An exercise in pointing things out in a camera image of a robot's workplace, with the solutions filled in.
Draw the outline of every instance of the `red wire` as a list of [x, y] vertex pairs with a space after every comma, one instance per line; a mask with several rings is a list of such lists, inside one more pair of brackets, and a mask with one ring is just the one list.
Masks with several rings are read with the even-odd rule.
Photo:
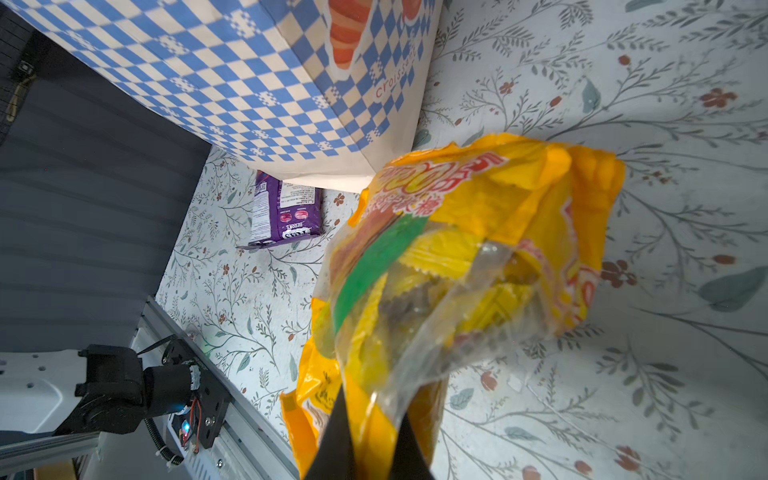
[[197, 399], [192, 400], [192, 409], [190, 410], [190, 430], [194, 428], [194, 403], [197, 401]]
[[200, 406], [200, 402], [197, 399], [195, 399], [195, 402], [197, 402], [197, 410], [200, 413], [200, 418], [197, 420], [197, 438], [194, 443], [194, 452], [198, 453], [200, 451], [200, 424], [203, 422], [203, 407]]

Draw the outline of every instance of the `floral tablecloth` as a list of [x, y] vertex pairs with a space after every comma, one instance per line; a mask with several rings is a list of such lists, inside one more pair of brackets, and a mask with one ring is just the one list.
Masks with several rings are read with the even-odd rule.
[[[452, 376], [436, 478], [765, 478], [768, 5], [446, 0], [416, 147], [499, 131], [618, 153], [588, 321]], [[283, 434], [323, 237], [244, 253], [253, 172], [211, 153], [158, 301]]]

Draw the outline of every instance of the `yellow candy wrapper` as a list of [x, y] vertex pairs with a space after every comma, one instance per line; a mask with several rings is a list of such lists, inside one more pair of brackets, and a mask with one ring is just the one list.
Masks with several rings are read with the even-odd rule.
[[613, 154], [510, 134], [384, 167], [326, 249], [281, 397], [302, 477], [339, 388], [358, 476], [387, 478], [406, 411], [431, 459], [450, 372], [584, 321], [623, 182]]

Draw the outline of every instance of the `purple snack package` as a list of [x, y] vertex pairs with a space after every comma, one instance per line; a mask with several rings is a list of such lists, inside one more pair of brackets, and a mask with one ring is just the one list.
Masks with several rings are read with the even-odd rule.
[[275, 247], [320, 235], [320, 189], [284, 184], [260, 171], [253, 196], [253, 223], [245, 250]]

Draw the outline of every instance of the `nutrition label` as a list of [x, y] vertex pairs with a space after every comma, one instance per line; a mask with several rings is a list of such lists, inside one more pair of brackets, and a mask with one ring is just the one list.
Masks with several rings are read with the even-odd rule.
[[315, 187], [283, 184], [280, 189], [280, 208], [315, 203]]
[[270, 194], [264, 189], [253, 199], [253, 226], [250, 228], [250, 242], [268, 240], [272, 237], [270, 222]]

